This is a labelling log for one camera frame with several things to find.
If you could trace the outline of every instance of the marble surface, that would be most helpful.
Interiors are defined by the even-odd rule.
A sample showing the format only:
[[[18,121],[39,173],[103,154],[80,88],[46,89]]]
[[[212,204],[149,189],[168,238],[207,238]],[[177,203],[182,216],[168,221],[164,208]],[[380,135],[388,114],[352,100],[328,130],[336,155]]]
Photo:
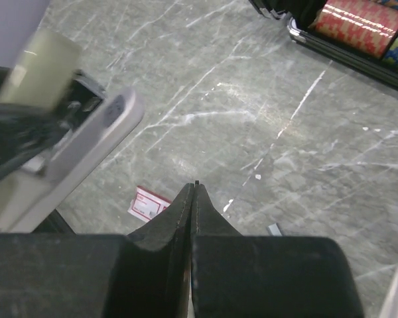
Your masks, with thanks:
[[[80,43],[110,94],[134,85],[146,101],[59,207],[76,231],[130,233],[136,185],[171,199],[198,179],[244,234],[277,222],[335,239],[377,317],[398,265],[397,91],[292,43],[247,0],[52,0],[42,26]]]

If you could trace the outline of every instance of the gray wall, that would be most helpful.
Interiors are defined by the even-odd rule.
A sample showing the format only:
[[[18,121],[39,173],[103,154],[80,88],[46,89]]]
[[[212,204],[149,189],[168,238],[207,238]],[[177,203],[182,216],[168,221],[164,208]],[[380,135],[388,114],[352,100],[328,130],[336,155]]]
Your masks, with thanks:
[[[50,0],[0,0],[0,66],[12,67]]]

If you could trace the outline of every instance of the gray marble countertop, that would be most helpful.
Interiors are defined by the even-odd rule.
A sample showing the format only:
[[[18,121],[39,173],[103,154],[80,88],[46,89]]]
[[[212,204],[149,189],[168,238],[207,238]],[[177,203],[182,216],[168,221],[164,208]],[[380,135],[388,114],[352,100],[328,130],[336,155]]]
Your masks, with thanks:
[[[60,206],[80,233],[129,233],[135,186],[200,180],[239,231],[336,240],[368,317],[398,265],[398,92],[292,43],[247,0],[52,0],[44,27],[80,43],[143,122]]]

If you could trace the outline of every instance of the red and white card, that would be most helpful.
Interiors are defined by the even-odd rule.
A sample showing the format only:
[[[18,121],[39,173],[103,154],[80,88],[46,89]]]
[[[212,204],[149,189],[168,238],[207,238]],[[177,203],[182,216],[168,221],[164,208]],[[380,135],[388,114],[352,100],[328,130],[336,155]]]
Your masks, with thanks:
[[[128,213],[144,222],[149,222],[164,211],[170,204],[171,201],[168,199],[138,185],[135,198],[131,202]]]

